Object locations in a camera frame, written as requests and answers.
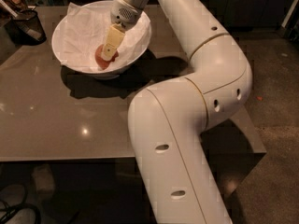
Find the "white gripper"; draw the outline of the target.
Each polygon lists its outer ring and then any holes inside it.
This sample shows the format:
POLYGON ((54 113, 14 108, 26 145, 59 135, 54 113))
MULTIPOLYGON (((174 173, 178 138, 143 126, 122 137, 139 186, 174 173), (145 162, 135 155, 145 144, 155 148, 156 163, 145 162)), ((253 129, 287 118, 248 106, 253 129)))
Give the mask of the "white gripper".
POLYGON ((123 0, 113 0, 110 18, 111 24, 109 26, 105 43, 102 47, 101 58, 104 61, 110 61, 116 54, 119 46, 125 37, 125 29, 133 28, 142 11, 137 9, 123 0))

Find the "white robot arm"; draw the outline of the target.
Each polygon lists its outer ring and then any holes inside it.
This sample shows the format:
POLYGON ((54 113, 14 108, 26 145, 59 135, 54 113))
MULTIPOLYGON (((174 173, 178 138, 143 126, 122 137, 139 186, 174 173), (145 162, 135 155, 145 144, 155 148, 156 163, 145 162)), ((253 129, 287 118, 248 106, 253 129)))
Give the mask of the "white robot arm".
MULTIPOLYGON (((133 25, 149 0, 114 0, 133 25)), ((192 73, 148 86, 128 110, 137 165, 158 224, 233 224, 201 146, 201 132, 246 102, 252 72, 241 48, 199 0, 158 0, 192 73)))

